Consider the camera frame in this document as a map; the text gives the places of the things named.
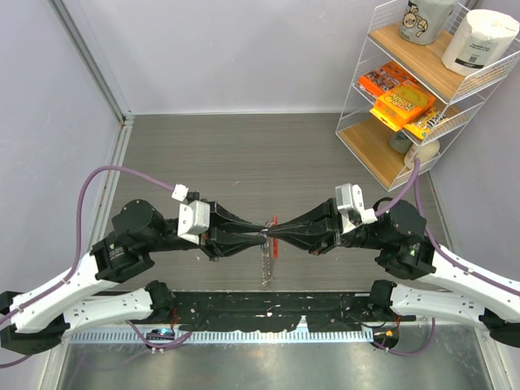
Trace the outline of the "red grey carabiner keyring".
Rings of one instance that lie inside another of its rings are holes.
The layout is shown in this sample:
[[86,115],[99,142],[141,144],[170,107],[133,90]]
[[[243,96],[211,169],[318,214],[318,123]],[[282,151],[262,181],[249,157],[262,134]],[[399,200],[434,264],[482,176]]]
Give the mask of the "red grey carabiner keyring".
[[[263,228],[273,228],[278,224],[278,216],[274,215],[271,221],[266,223]],[[261,245],[262,250],[262,286],[268,286],[274,275],[275,260],[279,255],[279,242],[276,238],[266,237],[264,243]]]

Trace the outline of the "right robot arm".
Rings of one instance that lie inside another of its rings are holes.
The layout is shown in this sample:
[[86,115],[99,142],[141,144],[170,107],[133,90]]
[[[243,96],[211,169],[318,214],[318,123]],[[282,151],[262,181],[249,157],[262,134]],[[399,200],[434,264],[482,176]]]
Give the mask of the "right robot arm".
[[378,280],[367,309],[378,320],[424,316],[483,329],[503,345],[519,346],[519,282],[465,260],[427,234],[427,221],[407,201],[387,210],[331,198],[312,211],[267,229],[310,254],[335,248],[379,251],[376,263],[399,283]]

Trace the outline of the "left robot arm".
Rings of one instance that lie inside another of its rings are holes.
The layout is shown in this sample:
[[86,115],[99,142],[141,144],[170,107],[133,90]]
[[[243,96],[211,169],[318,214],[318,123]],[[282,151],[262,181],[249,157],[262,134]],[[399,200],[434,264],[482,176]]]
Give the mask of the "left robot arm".
[[6,291],[1,313],[10,325],[1,346],[22,355],[45,352],[90,327],[126,320],[165,323],[174,297],[157,280],[114,299],[93,295],[118,286],[154,266],[152,253],[199,249],[225,258],[261,245],[263,226],[240,219],[215,201],[182,204],[175,219],[164,218],[144,200],[130,201],[112,219],[113,230],[78,263],[30,292]]

